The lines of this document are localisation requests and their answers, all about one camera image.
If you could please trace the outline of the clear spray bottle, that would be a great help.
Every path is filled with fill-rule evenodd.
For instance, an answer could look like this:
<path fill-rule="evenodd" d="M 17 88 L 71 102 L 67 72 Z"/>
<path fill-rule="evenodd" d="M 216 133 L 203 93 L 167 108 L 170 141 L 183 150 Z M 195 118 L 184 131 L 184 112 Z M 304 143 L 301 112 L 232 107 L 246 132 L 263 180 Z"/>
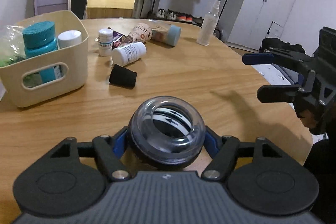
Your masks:
<path fill-rule="evenodd" d="M 198 44 L 203 46 L 209 45 L 210 39 L 218 24 L 220 3 L 220 1 L 216 0 L 210 11 L 205 15 L 197 38 Z"/>

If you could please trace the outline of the clear gyro wrist ball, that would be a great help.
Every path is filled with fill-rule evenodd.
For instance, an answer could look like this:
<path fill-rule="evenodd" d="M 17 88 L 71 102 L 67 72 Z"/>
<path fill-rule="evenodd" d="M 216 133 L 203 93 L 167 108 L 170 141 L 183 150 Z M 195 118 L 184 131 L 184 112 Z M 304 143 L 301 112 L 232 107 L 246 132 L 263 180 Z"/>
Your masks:
<path fill-rule="evenodd" d="M 172 96 L 143 102 L 132 115 L 129 141 L 141 161 L 163 170 L 184 168 L 200 154 L 206 125 L 196 108 Z"/>

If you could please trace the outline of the white wardrobe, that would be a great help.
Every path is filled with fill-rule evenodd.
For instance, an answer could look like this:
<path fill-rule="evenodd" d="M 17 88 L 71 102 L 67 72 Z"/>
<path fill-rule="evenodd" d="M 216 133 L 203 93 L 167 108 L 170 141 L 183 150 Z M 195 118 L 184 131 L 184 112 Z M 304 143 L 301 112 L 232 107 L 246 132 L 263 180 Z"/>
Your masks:
<path fill-rule="evenodd" d="M 280 38 L 294 1 L 244 0 L 227 43 L 258 50 L 264 38 Z"/>

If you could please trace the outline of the cream plastic storage basket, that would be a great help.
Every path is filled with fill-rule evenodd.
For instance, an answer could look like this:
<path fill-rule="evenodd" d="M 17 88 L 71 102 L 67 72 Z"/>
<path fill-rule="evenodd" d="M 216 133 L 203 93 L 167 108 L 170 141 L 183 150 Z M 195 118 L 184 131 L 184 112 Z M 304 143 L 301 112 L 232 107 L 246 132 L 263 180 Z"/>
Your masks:
<path fill-rule="evenodd" d="M 69 10 L 48 12 L 18 22 L 20 27 L 51 21 L 55 35 L 76 30 L 81 43 L 1 67 L 1 81 L 13 104 L 29 107 L 82 87 L 88 77 L 88 32 Z"/>

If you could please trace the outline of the black cup lying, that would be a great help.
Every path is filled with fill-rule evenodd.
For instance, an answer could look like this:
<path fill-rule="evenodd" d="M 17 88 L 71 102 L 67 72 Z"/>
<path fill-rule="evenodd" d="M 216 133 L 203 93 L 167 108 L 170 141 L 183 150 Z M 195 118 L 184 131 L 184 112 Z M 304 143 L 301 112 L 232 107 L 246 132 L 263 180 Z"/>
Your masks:
<path fill-rule="evenodd" d="M 109 83 L 111 85 L 132 89 L 136 85 L 136 79 L 136 72 L 114 64 L 109 76 Z"/>

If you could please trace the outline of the toothpick jar blue lid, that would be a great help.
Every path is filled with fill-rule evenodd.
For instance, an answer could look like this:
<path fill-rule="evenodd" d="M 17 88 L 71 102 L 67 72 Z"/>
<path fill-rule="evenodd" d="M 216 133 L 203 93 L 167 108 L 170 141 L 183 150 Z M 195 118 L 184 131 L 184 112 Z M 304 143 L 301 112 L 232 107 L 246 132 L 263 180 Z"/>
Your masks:
<path fill-rule="evenodd" d="M 179 26 L 152 19 L 148 20 L 148 25 L 151 28 L 152 40 L 172 47 L 177 45 L 181 36 L 181 28 Z"/>

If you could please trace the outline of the row of shoes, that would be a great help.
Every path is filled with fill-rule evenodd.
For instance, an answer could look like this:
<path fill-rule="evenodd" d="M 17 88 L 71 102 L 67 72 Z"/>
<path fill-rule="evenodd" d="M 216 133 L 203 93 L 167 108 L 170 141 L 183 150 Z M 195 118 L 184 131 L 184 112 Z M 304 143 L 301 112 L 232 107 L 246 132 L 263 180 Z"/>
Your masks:
<path fill-rule="evenodd" d="M 202 17 L 197 18 L 190 14 L 186 14 L 183 12 L 175 12 L 173 10 L 159 9 L 156 13 L 156 17 L 161 18 L 161 19 L 170 20 L 170 21 L 195 24 L 197 26 L 201 26 L 203 23 Z"/>

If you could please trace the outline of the white pill bottle lying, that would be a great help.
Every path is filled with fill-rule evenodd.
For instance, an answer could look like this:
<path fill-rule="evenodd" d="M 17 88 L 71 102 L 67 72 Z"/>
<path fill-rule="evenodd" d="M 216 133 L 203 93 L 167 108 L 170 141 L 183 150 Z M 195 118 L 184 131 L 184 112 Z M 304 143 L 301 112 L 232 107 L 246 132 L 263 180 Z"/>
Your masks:
<path fill-rule="evenodd" d="M 146 53 L 146 46 L 142 42 L 125 44 L 112 51 L 112 61 L 114 64 L 124 67 L 137 61 Z"/>

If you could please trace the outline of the beige patterned snack packet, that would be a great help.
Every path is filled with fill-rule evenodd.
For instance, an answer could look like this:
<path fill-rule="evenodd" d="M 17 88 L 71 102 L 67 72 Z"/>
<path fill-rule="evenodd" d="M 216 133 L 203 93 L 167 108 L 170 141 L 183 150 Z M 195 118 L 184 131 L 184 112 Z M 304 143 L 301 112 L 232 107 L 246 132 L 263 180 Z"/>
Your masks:
<path fill-rule="evenodd" d="M 150 26 L 146 23 L 137 24 L 129 33 L 129 35 L 123 41 L 126 44 L 136 43 L 136 42 L 147 42 L 152 37 L 152 30 Z"/>

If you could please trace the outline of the white lid jar in basket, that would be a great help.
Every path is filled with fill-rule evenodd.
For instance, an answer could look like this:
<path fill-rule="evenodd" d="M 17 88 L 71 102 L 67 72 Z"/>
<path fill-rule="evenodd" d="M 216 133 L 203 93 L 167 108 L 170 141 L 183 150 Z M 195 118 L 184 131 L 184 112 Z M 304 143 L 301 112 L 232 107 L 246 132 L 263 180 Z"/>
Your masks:
<path fill-rule="evenodd" d="M 81 42 L 81 32 L 78 30 L 68 30 L 58 35 L 58 46 L 60 49 L 75 46 Z"/>

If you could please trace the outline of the clear plastic bag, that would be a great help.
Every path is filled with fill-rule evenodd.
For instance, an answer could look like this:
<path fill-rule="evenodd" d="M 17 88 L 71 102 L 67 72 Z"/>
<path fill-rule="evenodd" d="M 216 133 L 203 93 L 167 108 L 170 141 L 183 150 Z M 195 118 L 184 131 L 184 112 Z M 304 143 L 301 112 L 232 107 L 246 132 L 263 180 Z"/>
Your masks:
<path fill-rule="evenodd" d="M 1 28 L 0 67 L 6 67 L 26 59 L 23 30 L 22 26 Z"/>

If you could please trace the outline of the teal capped bottle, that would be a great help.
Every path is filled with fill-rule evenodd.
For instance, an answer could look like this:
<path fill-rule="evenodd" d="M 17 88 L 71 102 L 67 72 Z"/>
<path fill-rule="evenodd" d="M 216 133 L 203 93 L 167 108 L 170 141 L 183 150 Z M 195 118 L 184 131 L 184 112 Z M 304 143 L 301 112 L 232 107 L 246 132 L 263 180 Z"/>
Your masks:
<path fill-rule="evenodd" d="M 35 57 L 58 49 L 58 42 L 55 36 L 55 23 L 43 21 L 34 23 L 22 32 L 27 58 Z M 42 83 L 60 79 L 62 69 L 59 65 L 50 67 L 39 72 Z"/>

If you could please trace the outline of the small white pill bottle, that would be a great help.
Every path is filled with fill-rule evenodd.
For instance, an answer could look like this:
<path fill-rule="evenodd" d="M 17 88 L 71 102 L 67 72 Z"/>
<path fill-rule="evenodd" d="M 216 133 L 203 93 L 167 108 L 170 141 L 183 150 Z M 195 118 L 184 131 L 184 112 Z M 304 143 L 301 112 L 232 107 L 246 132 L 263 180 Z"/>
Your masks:
<path fill-rule="evenodd" d="M 113 30 L 110 28 L 102 28 L 98 31 L 98 53 L 100 56 L 110 56 L 113 34 Z"/>

